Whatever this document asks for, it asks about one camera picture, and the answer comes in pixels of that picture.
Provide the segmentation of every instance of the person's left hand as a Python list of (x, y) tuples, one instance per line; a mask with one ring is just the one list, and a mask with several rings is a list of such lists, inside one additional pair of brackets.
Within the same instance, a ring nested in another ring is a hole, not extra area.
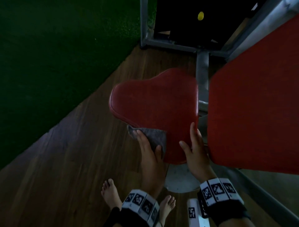
[(158, 145), (155, 153), (150, 147), (147, 137), (140, 131), (134, 131), (141, 148), (141, 190), (157, 199), (165, 183), (165, 170), (162, 161), (162, 147)]

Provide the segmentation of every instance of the bare foot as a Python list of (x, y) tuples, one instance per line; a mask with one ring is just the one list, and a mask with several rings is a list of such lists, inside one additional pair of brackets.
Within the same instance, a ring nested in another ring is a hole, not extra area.
[(122, 202), (112, 179), (109, 179), (108, 182), (105, 181), (103, 183), (101, 194), (107, 205), (110, 207), (110, 210), (112, 210), (114, 207), (121, 209)]
[(174, 197), (166, 196), (165, 199), (160, 203), (160, 222), (162, 226), (165, 225), (165, 220), (168, 214), (173, 210), (176, 206), (176, 200)]

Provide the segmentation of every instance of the red cushion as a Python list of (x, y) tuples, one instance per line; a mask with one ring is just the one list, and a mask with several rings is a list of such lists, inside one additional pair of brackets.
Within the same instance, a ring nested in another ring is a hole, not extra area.
[(116, 118), (133, 127), (165, 130), (164, 162), (186, 162), (179, 141), (191, 145), (190, 124), (198, 122), (198, 88), (194, 77), (173, 68), (149, 80), (118, 84), (111, 92), (109, 107)]
[(299, 15), (212, 78), (208, 144), (213, 162), (299, 174)]

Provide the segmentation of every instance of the green carpet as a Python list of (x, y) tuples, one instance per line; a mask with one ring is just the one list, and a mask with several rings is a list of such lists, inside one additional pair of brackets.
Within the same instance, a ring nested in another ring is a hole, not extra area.
[[(151, 21), (155, 7), (150, 0)], [(139, 0), (2, 0), (0, 169), (94, 92), (139, 39)]]

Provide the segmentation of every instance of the yellow circle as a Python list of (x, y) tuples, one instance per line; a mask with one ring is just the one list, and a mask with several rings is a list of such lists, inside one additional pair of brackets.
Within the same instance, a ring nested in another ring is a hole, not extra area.
[(202, 20), (203, 18), (204, 18), (204, 12), (201, 11), (197, 16), (197, 19)]

